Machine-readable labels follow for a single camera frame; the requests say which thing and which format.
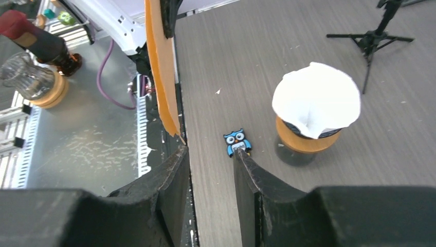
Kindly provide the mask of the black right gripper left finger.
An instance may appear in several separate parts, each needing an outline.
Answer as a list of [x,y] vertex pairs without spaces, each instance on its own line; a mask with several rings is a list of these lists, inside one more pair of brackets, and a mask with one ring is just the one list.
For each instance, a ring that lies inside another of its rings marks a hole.
[[1,191],[1,246],[180,246],[189,149],[106,197],[83,189]]

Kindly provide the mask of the brown paper coffee filter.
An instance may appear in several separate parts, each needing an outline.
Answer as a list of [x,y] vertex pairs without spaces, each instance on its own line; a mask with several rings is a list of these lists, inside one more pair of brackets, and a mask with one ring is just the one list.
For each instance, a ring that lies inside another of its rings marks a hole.
[[147,47],[159,116],[168,134],[182,138],[175,91],[173,39],[164,34],[160,1],[145,0],[144,4]]

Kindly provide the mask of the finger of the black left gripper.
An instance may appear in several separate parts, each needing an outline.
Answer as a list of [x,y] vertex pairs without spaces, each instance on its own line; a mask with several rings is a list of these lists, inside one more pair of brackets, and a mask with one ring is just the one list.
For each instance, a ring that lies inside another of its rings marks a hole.
[[183,0],[160,0],[163,32],[167,39],[173,38],[177,13]]

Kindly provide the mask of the silver microphone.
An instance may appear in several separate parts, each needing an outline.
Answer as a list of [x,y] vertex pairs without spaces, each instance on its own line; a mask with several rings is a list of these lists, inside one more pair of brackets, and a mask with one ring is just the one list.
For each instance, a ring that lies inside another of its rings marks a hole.
[[377,3],[377,8],[384,8],[385,12],[383,14],[383,18],[378,25],[378,27],[374,30],[369,30],[366,33],[346,33],[346,34],[338,34],[338,33],[329,33],[326,35],[327,38],[347,38],[351,39],[356,46],[361,51],[366,63],[367,63],[367,71],[364,80],[364,85],[362,87],[361,93],[365,94],[368,85],[368,79],[372,67],[372,61],[374,54],[380,49],[396,42],[407,42],[411,43],[415,40],[415,38],[410,37],[399,37],[399,36],[391,36],[386,31],[386,28],[389,22],[394,18],[397,11],[401,7],[407,7],[413,4],[417,4],[419,1],[395,1],[395,0],[381,0]]

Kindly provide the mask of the smoky glass carafe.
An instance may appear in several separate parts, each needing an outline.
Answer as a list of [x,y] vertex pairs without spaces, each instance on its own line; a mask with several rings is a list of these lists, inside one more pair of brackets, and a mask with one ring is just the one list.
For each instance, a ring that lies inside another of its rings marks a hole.
[[275,154],[284,163],[294,167],[303,167],[312,163],[317,153],[301,153],[287,147],[279,136],[275,140]]

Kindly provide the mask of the white paper coffee filter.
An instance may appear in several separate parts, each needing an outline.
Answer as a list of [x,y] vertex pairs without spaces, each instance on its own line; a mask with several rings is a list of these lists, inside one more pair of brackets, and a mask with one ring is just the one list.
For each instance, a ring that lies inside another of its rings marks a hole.
[[301,135],[319,139],[323,133],[347,128],[359,118],[360,91],[347,73],[311,62],[283,76],[274,91],[272,109]]

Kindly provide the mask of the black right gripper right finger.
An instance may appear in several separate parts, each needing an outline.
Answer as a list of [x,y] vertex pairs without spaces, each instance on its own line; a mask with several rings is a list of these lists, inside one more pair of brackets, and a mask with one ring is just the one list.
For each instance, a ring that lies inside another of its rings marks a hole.
[[435,188],[318,186],[298,190],[233,156],[243,246],[435,246]]

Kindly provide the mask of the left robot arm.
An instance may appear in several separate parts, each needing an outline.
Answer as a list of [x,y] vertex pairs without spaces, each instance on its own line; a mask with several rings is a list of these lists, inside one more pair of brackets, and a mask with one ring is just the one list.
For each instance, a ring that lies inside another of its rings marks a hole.
[[[139,74],[152,76],[147,51],[145,27],[132,19],[113,1],[61,1],[65,7],[75,7],[74,14],[82,13],[103,29],[121,50],[135,63]],[[158,1],[157,24],[162,24],[166,39],[174,37],[177,14],[182,1]]]

